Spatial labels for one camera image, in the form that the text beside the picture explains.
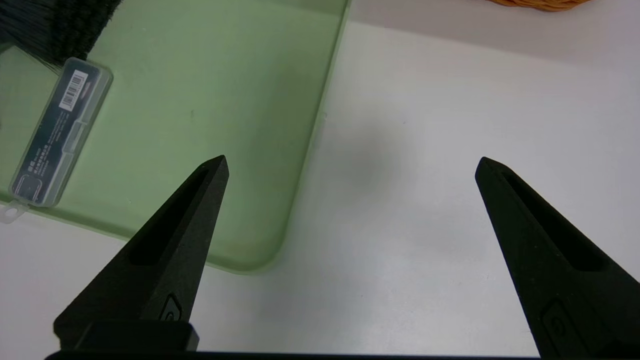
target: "white surface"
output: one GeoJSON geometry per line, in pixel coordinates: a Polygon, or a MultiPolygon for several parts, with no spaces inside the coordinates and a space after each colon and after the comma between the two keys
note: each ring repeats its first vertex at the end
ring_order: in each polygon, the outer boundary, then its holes
{"type": "MultiPolygon", "coordinates": [[[[282,255],[205,269],[200,349],[536,354],[481,156],[640,278],[639,17],[636,0],[356,0],[282,255]]],[[[29,214],[0,226],[0,358],[55,351],[55,316],[121,246],[29,214]]]]}

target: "wicker basket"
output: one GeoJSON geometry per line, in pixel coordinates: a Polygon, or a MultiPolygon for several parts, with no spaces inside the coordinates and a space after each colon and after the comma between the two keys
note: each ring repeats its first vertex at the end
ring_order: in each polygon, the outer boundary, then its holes
{"type": "Polygon", "coordinates": [[[563,12],[589,0],[490,0],[506,6],[524,6],[546,12],[563,12]]]}

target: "barcode sticker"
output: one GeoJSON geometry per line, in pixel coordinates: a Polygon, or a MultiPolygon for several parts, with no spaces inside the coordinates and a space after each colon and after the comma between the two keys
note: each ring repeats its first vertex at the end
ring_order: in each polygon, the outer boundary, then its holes
{"type": "Polygon", "coordinates": [[[62,97],[62,101],[60,101],[59,108],[73,111],[76,106],[76,101],[80,96],[80,91],[86,82],[86,78],[89,75],[81,72],[80,70],[74,71],[74,75],[71,77],[71,81],[67,85],[67,89],[65,90],[65,95],[62,97]]]}

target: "green tray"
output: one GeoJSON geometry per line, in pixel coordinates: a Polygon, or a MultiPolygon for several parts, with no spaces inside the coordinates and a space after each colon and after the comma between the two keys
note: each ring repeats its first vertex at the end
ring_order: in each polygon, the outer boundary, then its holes
{"type": "MultiPolygon", "coordinates": [[[[253,272],[276,255],[347,0],[125,0],[89,60],[111,90],[60,203],[33,212],[130,238],[205,160],[230,178],[207,260],[253,272]]],[[[0,200],[57,76],[0,56],[0,200]]]]}

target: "black brush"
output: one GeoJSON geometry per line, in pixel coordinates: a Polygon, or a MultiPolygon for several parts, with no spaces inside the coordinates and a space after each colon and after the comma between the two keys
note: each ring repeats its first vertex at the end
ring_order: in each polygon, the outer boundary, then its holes
{"type": "Polygon", "coordinates": [[[86,60],[122,0],[0,0],[0,43],[8,42],[52,69],[86,60]]]}

